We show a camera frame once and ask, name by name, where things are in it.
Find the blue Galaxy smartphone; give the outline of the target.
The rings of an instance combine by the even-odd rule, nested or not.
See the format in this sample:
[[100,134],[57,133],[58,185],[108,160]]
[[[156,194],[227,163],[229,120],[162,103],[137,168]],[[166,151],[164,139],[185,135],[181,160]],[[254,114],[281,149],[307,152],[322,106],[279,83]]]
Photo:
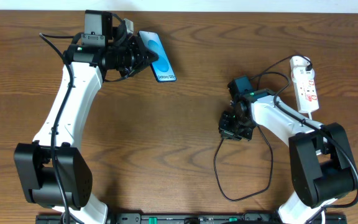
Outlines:
[[157,82],[175,82],[177,80],[163,44],[157,33],[140,30],[138,36],[144,45],[158,55],[158,59],[151,63],[151,68]]

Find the white power strip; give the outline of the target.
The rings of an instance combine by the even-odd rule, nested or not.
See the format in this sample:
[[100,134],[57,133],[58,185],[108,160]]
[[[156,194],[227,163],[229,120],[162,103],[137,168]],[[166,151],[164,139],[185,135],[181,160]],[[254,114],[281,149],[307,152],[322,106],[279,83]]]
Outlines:
[[[291,71],[294,67],[298,66],[308,67],[307,70],[313,68],[311,62],[309,62],[309,58],[293,56],[290,59]],[[314,79],[307,80],[305,82],[293,82],[293,86],[295,90],[297,110],[299,113],[311,114],[312,112],[319,109],[318,96]]]

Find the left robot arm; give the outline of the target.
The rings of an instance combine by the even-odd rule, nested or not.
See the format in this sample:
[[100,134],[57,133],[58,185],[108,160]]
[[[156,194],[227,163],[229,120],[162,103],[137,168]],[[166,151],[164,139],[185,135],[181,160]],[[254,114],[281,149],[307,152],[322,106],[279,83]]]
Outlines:
[[92,102],[116,70],[133,77],[158,59],[133,22],[108,11],[85,12],[85,29],[71,36],[58,53],[62,81],[52,108],[30,143],[20,143],[14,162],[25,199],[61,213],[59,223],[108,223],[108,206],[93,193],[93,175],[81,155],[81,142]]

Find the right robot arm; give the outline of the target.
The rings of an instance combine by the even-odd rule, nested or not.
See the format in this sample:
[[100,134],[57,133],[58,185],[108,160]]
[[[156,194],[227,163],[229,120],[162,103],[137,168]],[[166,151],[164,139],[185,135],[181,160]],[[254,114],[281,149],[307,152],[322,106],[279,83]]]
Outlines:
[[[241,223],[345,223],[328,208],[358,203],[358,171],[346,131],[338,123],[313,121],[283,103],[278,93],[253,89],[249,78],[228,84],[232,110],[219,120],[221,139],[252,139],[253,130],[267,128],[288,146],[294,192],[275,212],[246,213]],[[350,192],[355,199],[337,205]]]

